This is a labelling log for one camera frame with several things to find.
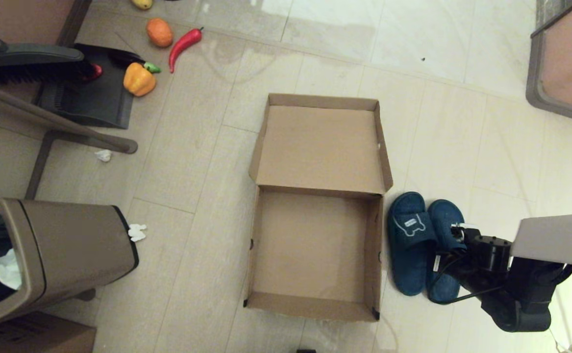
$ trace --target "orange fruit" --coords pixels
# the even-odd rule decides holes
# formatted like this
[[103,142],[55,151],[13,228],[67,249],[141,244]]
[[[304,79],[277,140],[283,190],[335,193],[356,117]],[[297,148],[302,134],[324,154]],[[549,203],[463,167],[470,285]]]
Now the orange fruit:
[[151,42],[158,47],[167,47],[172,44],[172,30],[169,24],[161,18],[151,18],[147,23],[147,34]]

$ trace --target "open cardboard box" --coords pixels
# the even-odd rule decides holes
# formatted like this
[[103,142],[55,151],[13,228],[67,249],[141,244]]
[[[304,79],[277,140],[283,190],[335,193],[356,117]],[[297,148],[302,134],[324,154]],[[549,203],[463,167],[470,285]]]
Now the open cardboard box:
[[245,306],[379,320],[384,194],[393,185],[379,102],[269,94]]

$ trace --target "slipper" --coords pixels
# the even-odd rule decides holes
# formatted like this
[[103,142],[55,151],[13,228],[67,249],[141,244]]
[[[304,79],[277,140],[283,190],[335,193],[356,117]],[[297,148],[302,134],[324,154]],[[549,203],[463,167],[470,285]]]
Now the slipper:
[[[466,249],[465,244],[459,243],[451,234],[451,225],[455,223],[464,223],[462,212],[450,201],[436,200],[427,209],[429,218],[434,225],[434,232],[438,238],[438,252],[449,252],[453,249]],[[438,272],[427,271],[427,287],[434,281]],[[450,275],[442,275],[436,284],[431,288],[428,297],[439,302],[447,302],[456,299],[460,291],[460,283]]]
[[423,197],[406,192],[395,199],[387,226],[395,285],[405,295],[417,295],[425,288],[427,264],[436,249],[436,234]]

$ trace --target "brown cardboard box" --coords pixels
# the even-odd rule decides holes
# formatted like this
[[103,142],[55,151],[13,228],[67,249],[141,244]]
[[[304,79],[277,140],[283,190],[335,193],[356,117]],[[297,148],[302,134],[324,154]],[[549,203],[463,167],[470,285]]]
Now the brown cardboard box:
[[393,185],[379,102],[269,94],[245,306],[379,320],[383,196]]
[[40,312],[0,324],[0,353],[91,353],[96,329]]

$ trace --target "tissue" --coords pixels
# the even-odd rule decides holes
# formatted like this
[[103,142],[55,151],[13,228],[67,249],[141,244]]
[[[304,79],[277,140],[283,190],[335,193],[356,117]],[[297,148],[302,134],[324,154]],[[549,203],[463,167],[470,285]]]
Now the tissue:
[[146,224],[129,224],[129,237],[131,237],[131,241],[135,243],[147,237],[147,235],[142,232],[146,228]]
[[105,163],[109,162],[111,159],[111,151],[110,150],[100,150],[99,152],[94,152],[96,158],[104,161]]
[[0,257],[0,282],[12,290],[17,290],[22,285],[22,275],[13,249]]

